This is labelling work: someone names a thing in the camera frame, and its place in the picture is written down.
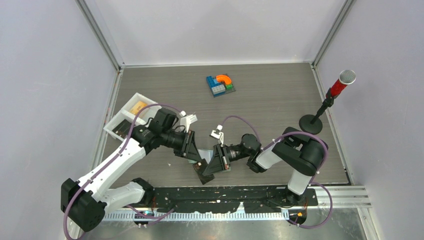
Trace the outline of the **black credit card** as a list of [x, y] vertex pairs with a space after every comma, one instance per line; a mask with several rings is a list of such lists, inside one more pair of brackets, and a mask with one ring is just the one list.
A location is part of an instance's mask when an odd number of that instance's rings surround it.
[[129, 122], [128, 120], [124, 119], [121, 123], [119, 123], [114, 129], [113, 132], [121, 137], [122, 139], [126, 138], [129, 130], [131, 128], [131, 122]]
[[202, 159], [200, 162], [194, 163], [192, 166], [202, 185], [205, 185], [215, 179], [214, 174], [204, 175], [204, 172], [208, 166], [208, 163], [205, 159]]

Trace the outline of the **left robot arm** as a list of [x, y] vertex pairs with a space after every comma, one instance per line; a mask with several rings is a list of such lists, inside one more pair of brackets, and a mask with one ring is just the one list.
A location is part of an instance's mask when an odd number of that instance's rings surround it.
[[84, 232], [90, 232], [104, 216], [121, 207], [138, 203], [148, 207], [153, 202], [154, 188], [136, 178], [127, 185], [111, 185], [132, 165], [160, 146], [173, 149], [176, 156], [201, 162], [190, 125], [198, 120], [169, 105], [162, 104], [146, 125], [132, 122], [122, 144], [100, 165], [78, 180], [68, 178], [60, 189], [60, 208], [64, 213], [63, 230], [68, 232], [72, 220]]

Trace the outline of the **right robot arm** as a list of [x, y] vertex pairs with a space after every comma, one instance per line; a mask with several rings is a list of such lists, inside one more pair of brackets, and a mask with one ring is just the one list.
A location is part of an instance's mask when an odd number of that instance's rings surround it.
[[308, 132], [293, 127], [269, 145], [263, 147], [257, 137], [247, 133], [236, 145], [217, 144], [212, 156], [194, 164], [205, 184], [215, 173], [227, 171], [230, 163], [247, 159], [247, 166], [255, 173], [263, 173], [279, 162], [292, 167], [293, 172], [286, 187], [285, 198], [291, 205], [299, 205], [306, 197], [306, 189], [328, 156], [328, 145]]

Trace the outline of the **orange card stack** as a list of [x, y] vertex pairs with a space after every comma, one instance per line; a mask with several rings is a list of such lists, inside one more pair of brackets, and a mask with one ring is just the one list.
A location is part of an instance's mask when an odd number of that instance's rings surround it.
[[138, 101], [130, 110], [129, 112], [133, 115], [137, 115], [141, 109], [146, 107], [148, 104], [143, 101]]

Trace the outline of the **white two-compartment tray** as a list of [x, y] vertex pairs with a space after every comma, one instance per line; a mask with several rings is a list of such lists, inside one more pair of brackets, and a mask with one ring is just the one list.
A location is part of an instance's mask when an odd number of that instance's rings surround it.
[[[130, 109], [138, 102], [142, 101], [146, 103], [147, 105], [156, 104], [155, 101], [151, 100], [148, 97], [145, 97], [144, 95], [140, 93], [135, 93], [131, 99], [111, 118], [111, 120], [103, 127], [103, 129], [111, 135], [114, 139], [123, 141], [125, 138], [121, 138], [118, 135], [116, 135], [113, 132], [113, 129], [121, 123], [123, 120], [127, 120], [129, 122], [133, 122], [135, 115], [130, 113]], [[161, 109], [162, 107], [160, 105], [151, 106], [147, 109], [143, 110], [135, 123], [135, 126], [138, 125], [148, 125], [148, 120], [151, 120], [157, 111]]]

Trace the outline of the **colourful toy block set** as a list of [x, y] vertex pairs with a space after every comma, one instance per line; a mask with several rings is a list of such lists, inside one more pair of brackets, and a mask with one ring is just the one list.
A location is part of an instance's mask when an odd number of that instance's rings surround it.
[[205, 81], [214, 98], [236, 91], [233, 81], [228, 74], [207, 76]]

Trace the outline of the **red microphone on stand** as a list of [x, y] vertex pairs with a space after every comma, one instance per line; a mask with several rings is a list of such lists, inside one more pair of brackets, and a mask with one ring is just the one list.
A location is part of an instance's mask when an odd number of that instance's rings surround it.
[[347, 86], [355, 82], [356, 77], [356, 73], [353, 70], [343, 70], [339, 74], [335, 83], [328, 89], [327, 93], [325, 94], [325, 99], [323, 100], [321, 107], [317, 110], [316, 114], [306, 114], [300, 118], [298, 123], [301, 130], [313, 135], [319, 134], [323, 129], [323, 123], [320, 120], [320, 117], [328, 108], [334, 104], [335, 99], [341, 94], [341, 92]]

